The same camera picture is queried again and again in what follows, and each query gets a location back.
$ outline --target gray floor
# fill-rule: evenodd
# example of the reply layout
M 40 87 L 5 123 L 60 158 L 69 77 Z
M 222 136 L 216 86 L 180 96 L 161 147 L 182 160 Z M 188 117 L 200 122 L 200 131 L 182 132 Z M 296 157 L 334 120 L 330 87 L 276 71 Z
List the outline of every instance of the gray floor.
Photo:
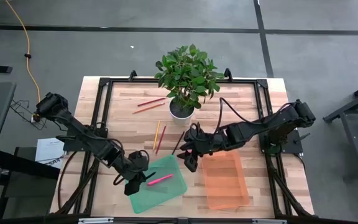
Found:
M 251 0 L 11 3 L 26 24 L 35 25 L 257 28 Z M 266 29 L 358 30 L 358 0 L 260 0 L 260 5 Z M 18 24 L 3 1 L 0 24 Z M 259 34 L 31 31 L 29 35 L 31 68 L 42 94 L 62 94 L 72 111 L 83 76 L 128 75 L 133 69 L 139 75 L 153 75 L 155 61 L 182 44 L 196 44 L 221 70 L 229 67 L 235 77 L 266 77 Z M 318 118 L 311 128 L 301 130 L 311 133 L 303 145 L 315 213 L 358 221 L 358 181 L 345 182 L 342 178 L 357 171 L 356 153 L 340 121 L 328 125 L 321 119 L 349 101 L 351 93 L 358 89 L 358 36 L 268 35 L 267 43 L 274 76 L 284 78 L 290 100 L 306 101 Z M 25 69 L 25 48 L 22 31 L 0 30 L 0 65 L 14 67 L 10 75 L 0 75 L 0 81 L 17 82 L 15 99 L 30 100 L 33 110 L 36 94 Z M 38 138 L 56 134 L 60 132 L 52 124 L 37 131 L 10 112 L 0 149 L 13 152 L 16 146 L 35 146 Z M 25 204 L 38 203 L 31 200 Z M 42 198 L 36 201 L 50 203 Z M 24 215 L 28 213 L 12 213 L 16 217 Z

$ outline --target wooden table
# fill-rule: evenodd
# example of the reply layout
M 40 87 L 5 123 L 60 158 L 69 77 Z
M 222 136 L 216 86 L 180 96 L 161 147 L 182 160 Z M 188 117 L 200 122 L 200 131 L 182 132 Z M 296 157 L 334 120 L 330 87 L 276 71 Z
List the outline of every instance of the wooden table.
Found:
M 75 110 L 75 117 L 83 124 L 90 124 L 91 122 L 99 78 L 84 77 L 83 79 Z M 288 101 L 284 81 L 281 78 L 269 78 L 267 80 L 273 110 L 275 111 Z M 138 109 L 139 103 L 166 96 L 167 93 L 168 90 L 157 88 L 156 83 L 114 84 L 107 126 L 109 137 L 116 138 L 123 143 L 126 155 L 135 150 L 145 149 L 150 153 L 150 162 L 153 162 L 171 154 L 182 132 L 188 129 L 188 126 L 177 126 L 173 123 L 168 112 L 169 99 L 165 100 L 167 103 L 163 106 L 139 114 L 132 114 L 133 111 Z M 204 131 L 213 132 L 216 127 L 219 116 L 219 97 L 224 97 L 246 119 L 258 119 L 252 85 L 222 84 L 221 91 L 216 93 L 213 99 L 207 99 L 205 105 L 197 110 L 192 118 L 193 122 L 201 123 Z M 104 102 L 100 106 L 98 121 L 101 120 L 103 106 Z M 161 120 L 160 133 L 164 125 L 167 125 L 167 130 L 160 151 L 156 156 L 151 153 L 151 150 L 158 120 Z M 224 106 L 221 125 L 238 121 L 240 119 L 227 106 Z M 250 205 L 248 206 L 224 210 L 208 209 L 202 170 L 198 169 L 195 173 L 191 173 L 184 166 L 183 160 L 178 159 L 188 187 L 187 192 L 181 197 L 171 199 L 140 214 L 133 212 L 129 197 L 124 195 L 124 183 L 113 186 L 112 183 L 117 172 L 113 168 L 108 169 L 100 165 L 91 215 L 95 217 L 273 218 L 266 163 L 264 156 L 260 153 L 258 137 L 252 138 L 238 151 L 249 193 Z M 83 157 L 84 153 L 79 152 L 68 165 L 62 180 L 63 203 L 78 185 Z M 291 154 L 283 154 L 282 157 L 288 188 L 306 211 L 313 213 L 308 183 L 301 162 Z M 278 190 L 277 193 L 280 208 L 284 212 L 282 192 Z M 87 194 L 88 187 L 85 189 L 83 207 L 86 203 Z M 56 210 L 57 194 L 53 198 L 51 212 Z

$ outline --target white paper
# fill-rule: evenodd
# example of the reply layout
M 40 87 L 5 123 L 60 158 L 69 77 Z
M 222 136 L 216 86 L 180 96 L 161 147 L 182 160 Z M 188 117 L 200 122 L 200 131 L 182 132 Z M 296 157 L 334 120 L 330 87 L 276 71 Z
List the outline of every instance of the white paper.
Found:
M 60 169 L 62 167 L 63 146 L 65 144 L 56 138 L 38 139 L 35 161 L 48 164 Z

